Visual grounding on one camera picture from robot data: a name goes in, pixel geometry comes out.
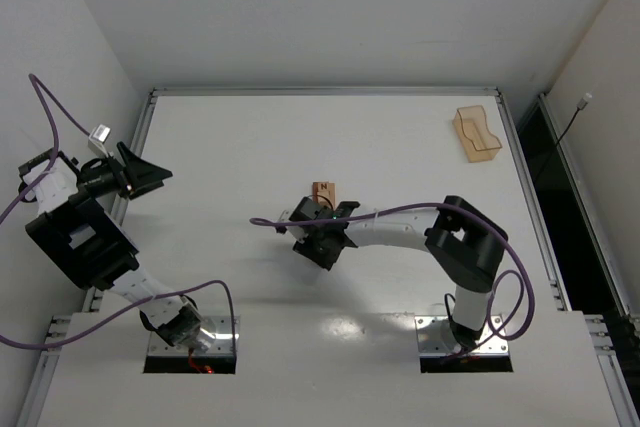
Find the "wood cube letter N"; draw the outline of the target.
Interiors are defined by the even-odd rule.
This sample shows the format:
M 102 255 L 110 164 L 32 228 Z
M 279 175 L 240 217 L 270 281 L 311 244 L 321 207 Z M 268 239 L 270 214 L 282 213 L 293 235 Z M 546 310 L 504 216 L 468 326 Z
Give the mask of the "wood cube letter N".
M 320 183 L 320 190 L 318 195 L 329 198 L 329 193 L 327 189 L 328 189 L 328 184 L 332 182 L 319 182 L 319 183 Z

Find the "clear orange plastic box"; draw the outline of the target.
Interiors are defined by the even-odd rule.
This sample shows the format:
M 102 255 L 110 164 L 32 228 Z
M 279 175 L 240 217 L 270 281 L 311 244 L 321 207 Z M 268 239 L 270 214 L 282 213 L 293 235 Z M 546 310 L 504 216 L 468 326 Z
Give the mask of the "clear orange plastic box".
M 492 161 L 501 150 L 502 143 L 490 131 L 482 105 L 458 108 L 452 123 L 469 162 Z

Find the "light wood long block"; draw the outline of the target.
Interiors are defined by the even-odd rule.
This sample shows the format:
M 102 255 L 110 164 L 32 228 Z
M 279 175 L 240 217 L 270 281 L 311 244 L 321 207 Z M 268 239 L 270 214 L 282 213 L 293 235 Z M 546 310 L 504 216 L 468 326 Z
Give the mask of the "light wood long block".
M 336 184 L 329 183 L 327 191 L 329 193 L 329 199 L 331 200 L 332 204 L 336 205 L 338 200 L 338 197 L 336 195 Z

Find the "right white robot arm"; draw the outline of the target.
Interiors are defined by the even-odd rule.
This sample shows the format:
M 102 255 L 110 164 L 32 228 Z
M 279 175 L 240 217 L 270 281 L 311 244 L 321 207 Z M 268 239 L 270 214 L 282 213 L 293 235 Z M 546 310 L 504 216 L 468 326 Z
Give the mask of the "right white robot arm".
M 461 197 L 448 196 L 434 210 L 368 212 L 357 201 L 332 209 L 302 199 L 280 227 L 295 238 L 293 250 L 329 270 L 345 248 L 390 246 L 419 250 L 433 256 L 456 285 L 449 324 L 455 341 L 474 348 L 487 318 L 490 293 L 508 240 L 507 233 Z

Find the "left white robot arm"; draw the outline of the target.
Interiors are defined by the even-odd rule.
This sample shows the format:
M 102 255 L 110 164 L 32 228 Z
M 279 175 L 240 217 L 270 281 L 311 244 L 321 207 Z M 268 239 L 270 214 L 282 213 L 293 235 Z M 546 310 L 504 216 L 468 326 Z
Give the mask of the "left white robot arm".
M 25 230 L 76 287 L 125 298 L 138 306 L 143 326 L 166 344 L 201 350 L 203 318 L 196 305 L 184 294 L 171 295 L 139 265 L 137 247 L 98 201 L 111 193 L 136 199 L 162 187 L 172 173 L 124 143 L 117 149 L 117 155 L 83 166 L 52 150 L 21 165 L 21 186 L 33 189 L 38 204 Z

